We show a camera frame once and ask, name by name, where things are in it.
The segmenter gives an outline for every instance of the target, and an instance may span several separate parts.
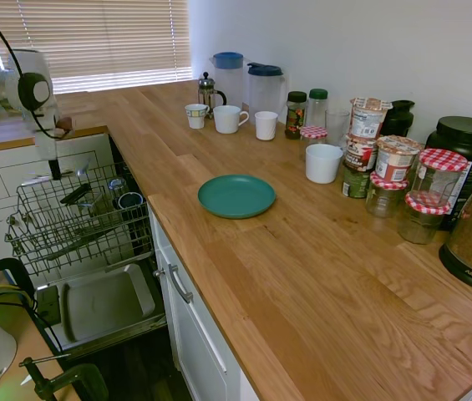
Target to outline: dishwasher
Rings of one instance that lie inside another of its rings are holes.
[[[146,200],[124,162],[37,178],[17,195],[5,240],[56,348],[78,358],[166,325]]]

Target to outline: white cup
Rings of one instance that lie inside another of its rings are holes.
[[[190,128],[204,128],[204,117],[208,111],[210,111],[210,106],[207,104],[196,103],[186,105],[185,113],[187,114]]]
[[[272,140],[277,130],[278,114],[272,111],[258,111],[256,119],[256,137],[259,140]]]
[[[306,177],[318,184],[336,179],[343,152],[337,146],[314,144],[306,148]]]
[[[246,119],[239,121],[241,115],[246,114]],[[217,132],[221,134],[233,134],[241,124],[249,120],[249,114],[241,111],[237,106],[217,106],[213,109],[213,118],[216,121]]]

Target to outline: red gingham lid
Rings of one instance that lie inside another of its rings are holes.
[[[308,127],[301,128],[301,135],[311,140],[318,140],[327,136],[327,130],[323,127],[316,127],[314,125],[308,125]]]
[[[445,149],[425,149],[419,154],[419,161],[438,171],[463,171],[468,165],[464,156]]]
[[[409,186],[409,182],[406,180],[394,182],[385,181],[378,176],[376,171],[371,173],[369,178],[371,179],[371,182],[373,182],[378,188],[383,188],[385,190],[403,190]]]
[[[427,201],[426,203],[417,202],[412,199],[412,196],[410,196],[410,192],[404,197],[404,201],[406,202],[406,204],[415,211],[419,211],[421,213],[424,213],[425,215],[444,215],[445,213],[451,210],[451,204],[449,202],[447,202],[447,204],[445,204],[444,206],[431,206],[438,204],[438,196],[431,194],[427,191],[423,191],[423,194],[421,192],[422,191],[418,192],[416,196],[421,197],[422,199],[424,198]]]

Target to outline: floor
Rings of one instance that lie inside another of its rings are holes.
[[[192,401],[173,364],[167,327],[77,362],[98,366],[112,401]]]

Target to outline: cabinet handle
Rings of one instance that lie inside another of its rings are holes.
[[[177,270],[178,270],[178,266],[169,264],[170,280],[172,280],[172,283],[174,284],[176,291],[180,294],[180,296],[185,301],[185,303],[191,303],[191,301],[193,300],[193,292],[186,292],[184,289],[182,289],[182,287],[178,285],[178,282],[176,282],[176,276],[175,276],[175,272]]]

